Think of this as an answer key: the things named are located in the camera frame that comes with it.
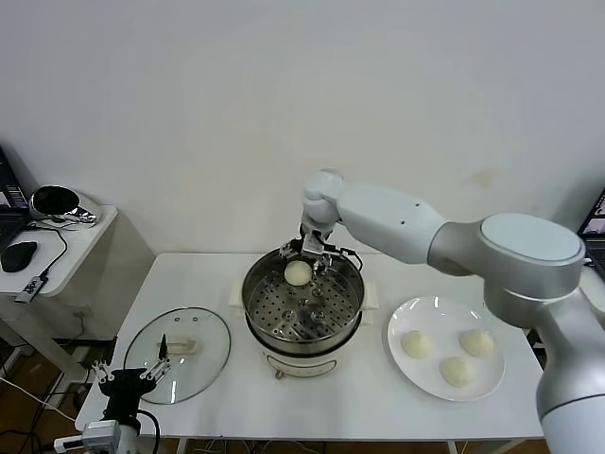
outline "stainless steel pot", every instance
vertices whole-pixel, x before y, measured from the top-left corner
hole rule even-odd
[[[323,273],[301,287],[284,278],[291,260],[279,250],[261,257],[248,271],[242,301],[248,327],[267,348],[295,358],[312,358],[336,350],[347,342],[361,322],[364,284],[346,258],[335,257]]]

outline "metal rim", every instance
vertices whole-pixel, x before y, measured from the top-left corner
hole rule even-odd
[[[246,274],[246,277],[244,278],[244,284],[247,282],[251,271],[254,269],[254,267],[256,267],[258,264],[262,263],[263,261],[269,261],[271,259],[273,259],[275,257],[276,254],[279,254],[279,249],[275,249],[269,253],[266,253],[265,255],[263,255],[261,258],[259,258],[258,260],[256,260],[253,265],[250,267],[248,273]],[[299,258],[300,260],[303,261],[307,261],[305,260],[303,257]],[[350,266],[350,270],[351,272],[354,273],[355,278],[357,278],[358,280],[358,285],[360,286],[360,303],[359,303],[359,308],[356,310],[355,315],[352,317],[352,319],[345,323],[344,325],[341,326],[341,329],[335,333],[331,333],[331,334],[327,334],[324,335],[322,337],[317,337],[311,340],[293,340],[293,339],[286,339],[286,338],[279,338],[276,337],[275,334],[273,333],[273,331],[271,329],[266,329],[263,325],[261,325],[260,323],[257,323],[253,320],[252,314],[251,314],[251,309],[249,307],[249,305],[247,304],[247,302],[245,301],[246,298],[244,296],[244,286],[242,286],[242,290],[240,292],[241,296],[242,296],[242,305],[244,307],[244,311],[246,313],[246,320],[249,326],[249,329],[251,331],[254,330],[259,330],[261,332],[263,332],[264,334],[266,334],[269,337],[275,338],[275,340],[279,341],[279,342],[287,342],[287,343],[291,343],[293,345],[308,345],[308,344],[314,344],[314,343],[318,343],[318,342],[322,342],[322,341],[327,341],[332,339],[334,336],[337,336],[338,333],[340,333],[341,331],[345,330],[347,327],[351,326],[353,323],[355,323],[355,319],[357,319],[358,315],[361,314],[361,306],[363,305],[363,299],[365,297],[365,293],[366,293],[366,288],[365,288],[365,283],[363,281],[363,276],[361,275],[361,272],[359,272],[359,269],[354,265],[354,263],[346,256],[341,257],[341,260],[346,260],[346,263]]]
[[[245,318],[246,318],[246,325],[248,326],[248,330],[252,333],[252,335],[258,341],[258,343],[260,343],[263,347],[265,347],[268,350],[270,350],[271,352],[273,352],[277,355],[281,355],[283,357],[303,359],[303,358],[323,357],[324,355],[329,355],[330,353],[334,353],[337,349],[339,349],[340,347],[343,347],[348,341],[350,341],[353,338],[354,334],[357,332],[357,329],[359,329],[359,326],[361,326],[361,319],[363,318],[363,312],[359,311],[359,314],[357,314],[357,322],[355,323],[355,326],[351,330],[351,333],[349,333],[349,336],[347,336],[341,343],[338,343],[337,345],[334,345],[333,347],[330,347],[327,350],[317,352],[317,353],[288,353],[288,352],[278,350],[274,346],[269,345],[264,340],[260,339],[258,334],[256,334],[256,332],[254,331],[254,329],[251,325],[251,322],[248,319],[248,315],[246,315]]]
[[[132,341],[130,342],[129,348],[126,351],[126,354],[124,355],[124,361],[123,361],[123,365],[122,367],[124,369],[126,369],[126,359],[129,357],[129,352],[130,352],[130,348],[132,347],[132,345],[134,344],[134,342],[137,340],[137,338],[141,335],[141,333],[143,331],[145,331],[147,329],[148,326],[150,326],[152,323],[154,323],[156,320],[161,319],[164,315],[168,315],[171,314],[172,312],[177,312],[179,310],[186,310],[186,309],[198,309],[198,310],[204,310],[206,312],[210,312],[211,314],[215,315],[218,317],[219,320],[221,320],[223,322],[223,324],[225,325],[225,328],[227,329],[227,339],[229,340],[229,345],[228,345],[228,349],[227,349],[227,357],[225,357],[225,361],[223,362],[223,364],[220,366],[220,368],[218,369],[218,371],[216,372],[216,376],[210,380],[208,382],[208,384],[204,387],[201,388],[197,393],[193,393],[191,394],[189,397],[185,397],[183,400],[180,400],[179,402],[175,402],[174,404],[179,404],[181,402],[184,402],[185,400],[189,400],[192,397],[195,397],[196,395],[198,395],[199,393],[201,393],[202,391],[207,390],[208,388],[210,388],[212,386],[212,384],[216,381],[216,379],[220,376],[220,373],[223,372],[223,369],[225,369],[225,366],[227,365],[227,361],[229,360],[229,357],[231,356],[231,331],[229,330],[229,326],[227,325],[227,323],[225,322],[225,320],[218,315],[216,312],[214,312],[213,310],[207,309],[205,307],[198,307],[198,306],[187,306],[187,307],[176,307],[174,309],[170,309],[166,312],[164,312],[163,314],[158,315],[155,319],[153,319],[151,322],[149,322],[148,324],[146,324],[145,326],[143,326],[138,333],[136,333],[136,336],[134,338],[132,338]],[[157,402],[152,402],[150,400],[145,399],[145,395],[141,396],[142,400],[145,400],[146,402],[150,403],[150,404],[155,404],[155,405],[174,405],[171,404],[169,402],[165,403],[165,404],[159,404]]]

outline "white plate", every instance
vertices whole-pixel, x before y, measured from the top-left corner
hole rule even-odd
[[[491,358],[475,358],[460,346],[458,336],[470,329],[490,333],[495,344]],[[431,355],[425,359],[409,357],[401,346],[401,337],[408,331],[419,330],[433,344]],[[414,298],[399,306],[389,320],[389,349],[404,374],[418,387],[446,400],[470,402],[495,390],[504,376],[504,355],[497,338],[479,314],[465,305],[440,296]],[[475,368],[475,381],[467,387],[450,385],[441,375],[443,359],[462,357]]]

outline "computer screen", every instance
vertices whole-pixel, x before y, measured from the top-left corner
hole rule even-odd
[[[580,236],[605,236],[605,191],[579,229]]]

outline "floor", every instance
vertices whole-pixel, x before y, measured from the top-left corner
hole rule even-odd
[[[0,355],[6,359],[10,350],[6,345],[0,345]],[[87,358],[84,365],[90,363]],[[9,379],[30,393],[44,395],[59,375],[57,368],[38,353],[29,358],[22,358],[9,371]],[[63,399],[60,410],[67,415],[76,417],[78,411],[74,406],[74,395],[78,386],[72,387]],[[14,433],[14,430],[24,433],[32,429],[40,438],[42,446],[52,444],[56,438],[77,434],[74,425],[52,410],[39,411],[39,420],[32,427],[34,416],[39,404],[20,391],[6,383],[0,384],[0,454],[38,454],[39,448],[35,440],[26,435]],[[178,440],[162,439],[165,454],[176,453]],[[464,443],[458,443],[458,452]],[[478,443],[469,443],[464,451],[470,454]],[[445,443],[353,443],[353,442],[246,442],[238,440],[191,441],[187,453],[221,454],[304,454],[317,452],[319,454],[447,454]],[[509,454],[548,454],[544,441],[528,441],[509,451]]]

